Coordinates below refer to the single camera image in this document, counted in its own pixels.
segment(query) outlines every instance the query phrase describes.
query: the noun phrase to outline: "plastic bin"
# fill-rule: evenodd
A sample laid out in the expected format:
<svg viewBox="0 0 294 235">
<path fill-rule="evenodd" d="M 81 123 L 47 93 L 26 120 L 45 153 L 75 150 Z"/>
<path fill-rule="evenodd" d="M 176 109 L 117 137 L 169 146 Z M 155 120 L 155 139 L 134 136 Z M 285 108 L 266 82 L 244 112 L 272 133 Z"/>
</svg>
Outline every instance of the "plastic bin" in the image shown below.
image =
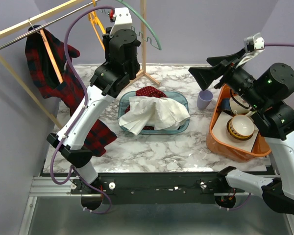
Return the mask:
<svg viewBox="0 0 294 235">
<path fill-rule="evenodd" d="M 177 92 L 164 92 L 168 98 L 174 99 L 177 102 L 183 104 L 187 111 L 188 109 L 188 102 L 184 95 Z M 121 116 L 125 114 L 125 110 L 129 106 L 129 98 L 136 96 L 136 92 L 128 92 L 125 95 L 122 96 L 120 103 L 119 103 L 119 111 L 118 111 L 118 120 Z M 176 131 L 166 131 L 166 130 L 159 130 L 159 131 L 151 131 L 151 130 L 142 130 L 140 134 L 142 135 L 176 135 L 178 133 L 181 133 L 185 131 L 190 124 L 190 120 L 187 120 L 184 125 L 180 126 L 180 128 Z M 120 126 L 122 130 L 128 131 L 125 127 Z"/>
<path fill-rule="evenodd" d="M 223 156 L 226 156 L 238 162 L 248 162 L 249 160 L 253 158 L 259 158 L 259 157 L 264 157 L 268 155 L 271 152 L 270 147 L 266 143 L 265 138 L 260 136 L 259 133 L 257 135 L 255 144 L 251 152 L 247 152 L 245 150 L 225 144 L 215 138 L 215 136 L 212 133 L 212 129 L 220 114 L 219 106 L 221 104 L 222 99 L 229 98 L 229 97 L 230 97 L 230 88 L 227 85 L 225 85 L 221 89 L 213 116 L 210 121 L 209 132 L 206 136 L 207 147 L 210 149 L 210 151 L 214 153 L 221 154 Z"/>
</svg>

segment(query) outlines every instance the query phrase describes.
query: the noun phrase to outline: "red polka dot cloth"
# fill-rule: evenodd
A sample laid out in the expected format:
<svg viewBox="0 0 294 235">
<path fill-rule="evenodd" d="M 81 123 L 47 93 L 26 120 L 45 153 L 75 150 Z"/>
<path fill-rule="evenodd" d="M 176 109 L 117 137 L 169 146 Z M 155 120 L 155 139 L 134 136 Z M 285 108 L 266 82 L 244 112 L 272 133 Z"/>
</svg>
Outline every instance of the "red polka dot cloth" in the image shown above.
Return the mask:
<svg viewBox="0 0 294 235">
<path fill-rule="evenodd" d="M 156 98 L 168 98 L 166 96 L 166 94 L 164 94 L 162 91 L 148 86 L 148 87 L 143 87 L 139 90 L 136 91 L 136 96 L 148 96 L 148 97 L 156 97 Z M 127 113 L 130 110 L 130 106 L 128 106 L 128 108 L 125 110 L 125 113 Z M 143 128 L 143 130 L 150 130 L 150 131 L 154 131 L 154 127 L 153 126 L 145 126 Z"/>
</svg>

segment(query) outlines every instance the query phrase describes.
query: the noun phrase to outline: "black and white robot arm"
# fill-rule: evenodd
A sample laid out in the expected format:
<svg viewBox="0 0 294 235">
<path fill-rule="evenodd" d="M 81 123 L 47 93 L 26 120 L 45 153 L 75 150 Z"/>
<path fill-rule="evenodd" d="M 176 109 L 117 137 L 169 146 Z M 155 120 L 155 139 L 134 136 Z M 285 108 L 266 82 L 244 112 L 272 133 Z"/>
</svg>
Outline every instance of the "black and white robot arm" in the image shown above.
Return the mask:
<svg viewBox="0 0 294 235">
<path fill-rule="evenodd" d="M 227 167 L 218 173 L 221 187 L 240 188 L 262 197 L 274 211 L 294 214 L 294 110 L 283 101 L 294 92 L 294 70 L 275 63 L 257 80 L 241 65 L 264 51 L 260 33 L 245 39 L 245 48 L 236 54 L 207 58 L 213 67 L 191 67 L 202 90 L 213 80 L 218 89 L 227 84 L 254 111 L 251 116 L 271 148 L 280 178 L 263 178 Z"/>
<path fill-rule="evenodd" d="M 106 61 L 95 70 L 90 80 L 87 105 L 84 97 L 68 123 L 57 134 L 49 134 L 47 138 L 55 148 L 62 142 L 59 152 L 89 184 L 96 180 L 98 173 L 90 162 L 93 154 L 84 147 L 84 141 L 101 113 L 130 80 L 136 78 L 140 69 L 137 47 L 141 43 L 131 30 L 132 18 L 128 8 L 115 8 L 113 20 L 113 27 L 106 29 L 102 40 Z"/>
</svg>

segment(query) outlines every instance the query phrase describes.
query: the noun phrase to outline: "white marble surface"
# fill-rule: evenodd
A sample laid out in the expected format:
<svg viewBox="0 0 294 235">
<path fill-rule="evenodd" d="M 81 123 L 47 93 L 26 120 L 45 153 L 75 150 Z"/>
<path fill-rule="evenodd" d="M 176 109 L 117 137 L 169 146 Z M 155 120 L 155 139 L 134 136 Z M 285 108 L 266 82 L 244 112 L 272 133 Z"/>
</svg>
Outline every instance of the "white marble surface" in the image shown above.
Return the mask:
<svg viewBox="0 0 294 235">
<path fill-rule="evenodd" d="M 123 90 L 101 115 L 102 120 L 118 136 L 117 140 L 106 146 L 107 152 L 101 157 L 93 157 L 92 164 L 98 172 L 186 172 L 219 171 L 231 165 L 240 170 L 266 170 L 263 158 L 247 163 L 238 163 L 229 158 L 212 153 L 206 146 L 206 134 L 211 115 L 218 99 L 219 90 L 211 89 L 214 99 L 204 111 L 196 106 L 200 91 L 198 84 L 188 72 L 189 66 L 147 66 L 147 72 L 157 79 L 161 91 L 178 91 L 188 100 L 191 121 L 187 130 L 171 136 L 134 136 L 123 131 L 117 122 L 120 97 L 129 91 L 145 86 L 154 86 L 143 77 Z M 84 83 L 89 85 L 95 66 L 76 66 Z M 57 117 L 62 124 L 69 118 L 69 109 L 61 102 Z M 50 172 L 50 160 L 54 148 L 50 146 L 43 172 Z M 70 163 L 59 153 L 55 159 L 54 172 L 68 172 Z"/>
</svg>

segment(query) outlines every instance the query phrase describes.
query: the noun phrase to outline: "blue basket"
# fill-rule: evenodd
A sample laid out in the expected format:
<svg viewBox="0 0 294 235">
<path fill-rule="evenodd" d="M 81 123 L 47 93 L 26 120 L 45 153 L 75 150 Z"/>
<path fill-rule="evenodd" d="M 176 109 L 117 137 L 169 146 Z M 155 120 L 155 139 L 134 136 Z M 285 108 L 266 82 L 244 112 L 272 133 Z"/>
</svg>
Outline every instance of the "blue basket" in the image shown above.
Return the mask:
<svg viewBox="0 0 294 235">
<path fill-rule="evenodd" d="M 168 98 L 174 99 L 175 101 L 183 104 L 187 111 L 188 109 L 188 102 L 184 95 L 177 93 L 177 92 L 164 92 Z M 118 120 L 121 116 L 125 114 L 126 109 L 129 106 L 129 98 L 136 96 L 136 92 L 128 92 L 122 96 L 120 103 L 119 103 L 119 111 L 118 111 Z M 142 135 L 175 135 L 185 131 L 190 124 L 190 120 L 187 120 L 183 126 L 176 131 L 167 131 L 167 130 L 159 130 L 159 131 L 151 131 L 151 130 L 142 130 L 140 134 Z M 120 126 L 121 129 L 128 131 L 125 127 Z"/>
</svg>

